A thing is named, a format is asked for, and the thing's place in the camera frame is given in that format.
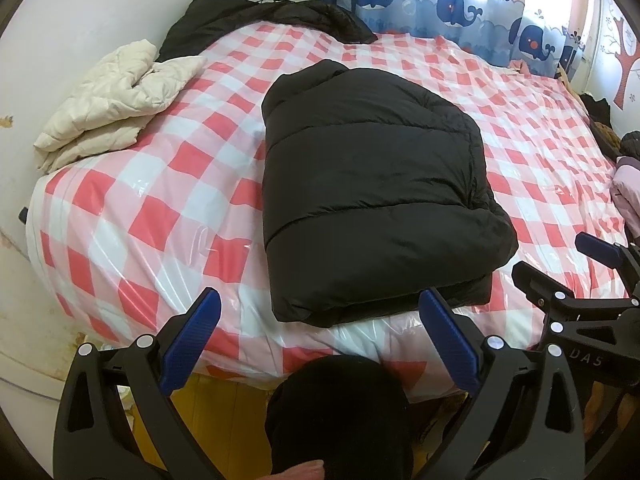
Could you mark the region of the black puffer jacket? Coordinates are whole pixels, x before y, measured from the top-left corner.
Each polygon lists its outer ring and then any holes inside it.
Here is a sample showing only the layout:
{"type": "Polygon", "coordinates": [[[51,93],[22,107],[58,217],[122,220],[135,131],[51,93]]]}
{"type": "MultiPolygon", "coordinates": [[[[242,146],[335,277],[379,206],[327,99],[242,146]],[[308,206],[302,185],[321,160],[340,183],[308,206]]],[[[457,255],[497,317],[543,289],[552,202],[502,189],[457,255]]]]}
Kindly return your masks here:
{"type": "Polygon", "coordinates": [[[316,327],[487,304],[518,250],[474,120],[397,75],[323,60],[262,102],[271,309],[316,327]]]}

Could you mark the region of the pink clothes pile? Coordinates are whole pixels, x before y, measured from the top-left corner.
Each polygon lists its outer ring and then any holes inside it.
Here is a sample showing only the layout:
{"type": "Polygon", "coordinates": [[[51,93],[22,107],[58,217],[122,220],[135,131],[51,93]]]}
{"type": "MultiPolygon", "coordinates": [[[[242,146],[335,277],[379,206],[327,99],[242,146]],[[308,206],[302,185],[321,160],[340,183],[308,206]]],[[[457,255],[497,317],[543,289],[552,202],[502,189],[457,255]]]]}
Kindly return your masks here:
{"type": "Polygon", "coordinates": [[[611,183],[612,201],[623,216],[629,231],[639,236],[640,223],[640,170],[639,161],[630,156],[616,160],[611,183]]]}

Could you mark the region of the blue whale curtain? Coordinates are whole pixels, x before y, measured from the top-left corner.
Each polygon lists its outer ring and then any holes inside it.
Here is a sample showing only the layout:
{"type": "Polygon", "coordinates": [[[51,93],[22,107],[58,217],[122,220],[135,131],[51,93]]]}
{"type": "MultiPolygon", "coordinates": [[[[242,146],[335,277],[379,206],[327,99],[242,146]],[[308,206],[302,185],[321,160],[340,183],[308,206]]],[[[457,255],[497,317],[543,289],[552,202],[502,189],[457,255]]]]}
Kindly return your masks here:
{"type": "Polygon", "coordinates": [[[584,47],[589,0],[323,0],[378,34],[442,36],[495,66],[524,62],[538,76],[570,68],[584,47]]]}

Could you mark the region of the cream quilted jacket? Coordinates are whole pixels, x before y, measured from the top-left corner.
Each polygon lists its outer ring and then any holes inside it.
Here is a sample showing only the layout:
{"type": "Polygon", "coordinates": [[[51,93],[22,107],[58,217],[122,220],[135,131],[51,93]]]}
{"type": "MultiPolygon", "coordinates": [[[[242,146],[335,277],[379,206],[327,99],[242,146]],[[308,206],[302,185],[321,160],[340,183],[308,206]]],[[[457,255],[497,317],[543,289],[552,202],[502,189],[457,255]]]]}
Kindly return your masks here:
{"type": "Polygon", "coordinates": [[[148,40],[125,44],[96,63],[34,142],[37,168],[50,174],[79,159],[129,148],[198,76],[201,55],[158,62],[148,40]]]}

